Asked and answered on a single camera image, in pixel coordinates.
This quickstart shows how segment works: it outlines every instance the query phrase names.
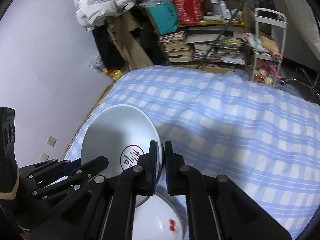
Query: white wall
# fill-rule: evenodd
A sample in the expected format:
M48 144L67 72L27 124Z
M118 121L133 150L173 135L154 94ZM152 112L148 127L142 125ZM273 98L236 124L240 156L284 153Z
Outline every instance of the white wall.
M312 69L319 68L319 61L313 54L310 47L300 36L297 28L294 26L289 10L284 0L274 0L276 10L283 13L287 17L288 28L286 43L284 48L284 57L303 64ZM277 41L277 44L282 42L283 31L280 28L273 30L272 37Z
M88 67L97 52L73 0L14 0L0 21L0 106L15 109L20 167L61 158L111 79ZM46 144L49 136L56 145Z

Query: patterned red bag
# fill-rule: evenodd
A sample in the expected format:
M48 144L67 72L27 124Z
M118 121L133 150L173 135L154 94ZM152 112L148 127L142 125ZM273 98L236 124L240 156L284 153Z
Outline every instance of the patterned red bag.
M176 6L180 24L198 23L202 19L201 5L204 0L172 0Z

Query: white bowl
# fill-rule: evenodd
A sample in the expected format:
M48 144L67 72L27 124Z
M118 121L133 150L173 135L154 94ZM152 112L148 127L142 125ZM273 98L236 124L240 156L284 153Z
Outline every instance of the white bowl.
M118 176L137 164L139 155L149 152L150 141L157 142L156 177L162 167L162 145L156 127L140 109L130 105L115 105L102 111L89 126L82 143L81 164L103 155L108 168L99 175ZM147 196L137 196L136 207Z
M153 195L134 211L132 240L164 239L182 240L183 227L175 210L160 195Z

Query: wall socket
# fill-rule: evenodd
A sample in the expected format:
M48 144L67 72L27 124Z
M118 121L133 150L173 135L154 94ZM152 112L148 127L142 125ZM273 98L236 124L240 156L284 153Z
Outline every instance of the wall socket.
M42 162L46 162L47 160L49 159L49 155L45 154L45 153L42 153L41 156L40 156L40 160Z
M49 144L50 146L53 147L53 146L55 145L56 141L57 141L57 140L56 140L55 138L49 136L49 138L48 138L48 140L47 140L47 144Z

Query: checkered fabric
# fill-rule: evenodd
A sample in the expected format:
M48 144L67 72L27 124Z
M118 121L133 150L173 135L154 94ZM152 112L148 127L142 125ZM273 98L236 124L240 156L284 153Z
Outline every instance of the checkered fabric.
M230 177L293 239L318 208L318 105L230 72L143 68L118 81L81 128L66 159L80 157L89 125L116 104L143 110L162 142L171 140L187 164L205 175ZM165 187L164 176L160 184ZM186 221L185 200L170 201Z

